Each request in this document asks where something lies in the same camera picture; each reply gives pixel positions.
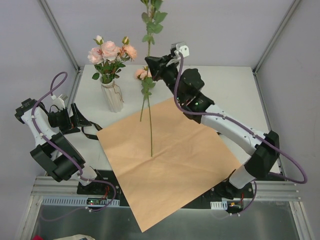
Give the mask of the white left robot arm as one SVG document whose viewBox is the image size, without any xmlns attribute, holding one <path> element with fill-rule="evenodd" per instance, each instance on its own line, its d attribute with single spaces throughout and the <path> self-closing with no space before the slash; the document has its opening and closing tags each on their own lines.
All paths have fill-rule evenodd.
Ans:
<svg viewBox="0 0 320 240">
<path fill-rule="evenodd" d="M 42 102 L 36 103 L 35 99 L 26 99 L 14 115 L 22 124 L 28 125 L 34 136 L 35 149 L 30 152 L 32 158 L 55 181 L 76 179 L 94 194 L 102 194 L 106 188 L 102 176 L 86 165 L 84 158 L 65 137 L 65 134 L 82 132 L 93 122 L 81 114 L 75 103 L 71 104 L 72 116 L 65 107 L 57 112 L 48 112 Z"/>
</svg>

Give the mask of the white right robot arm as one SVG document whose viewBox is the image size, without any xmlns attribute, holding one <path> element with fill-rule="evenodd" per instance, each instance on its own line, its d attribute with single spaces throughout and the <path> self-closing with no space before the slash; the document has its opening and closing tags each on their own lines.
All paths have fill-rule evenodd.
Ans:
<svg viewBox="0 0 320 240">
<path fill-rule="evenodd" d="M 226 136 L 250 157 L 238 169 L 218 183 L 214 190 L 222 198 L 232 200 L 255 179 L 265 178 L 279 157 L 279 135 L 274 131 L 256 131 L 233 119 L 201 90 L 205 83 L 197 68 L 182 69 L 182 61 L 173 57 L 147 56 L 145 62 L 152 79 L 162 80 L 172 92 L 177 108 L 190 120 L 210 127 Z"/>
</svg>

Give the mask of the pink artificial flower bunch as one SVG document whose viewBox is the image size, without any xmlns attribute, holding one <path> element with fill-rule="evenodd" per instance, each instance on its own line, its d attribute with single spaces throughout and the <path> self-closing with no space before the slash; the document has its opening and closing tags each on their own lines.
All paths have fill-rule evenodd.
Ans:
<svg viewBox="0 0 320 240">
<path fill-rule="evenodd" d="M 147 112 L 149 117 L 149 132 L 150 132 L 150 156 L 154 155 L 153 147 L 153 124 L 152 124 L 152 113 L 151 113 L 151 101 L 152 89 L 156 83 L 153 81 L 149 67 L 145 66 L 142 69 L 138 69 L 135 73 L 135 78 L 140 80 L 141 83 L 141 94 L 143 95 L 142 106 L 140 110 L 139 121 L 142 122 L 145 105 L 147 105 Z"/>
</svg>

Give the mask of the green and orange wrapping paper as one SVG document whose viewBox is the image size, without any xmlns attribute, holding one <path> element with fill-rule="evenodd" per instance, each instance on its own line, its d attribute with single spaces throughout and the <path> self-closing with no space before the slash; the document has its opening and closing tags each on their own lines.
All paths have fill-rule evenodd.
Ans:
<svg viewBox="0 0 320 240">
<path fill-rule="evenodd" d="M 142 232 L 241 165 L 215 130 L 185 117 L 171 98 L 97 137 Z"/>
</svg>

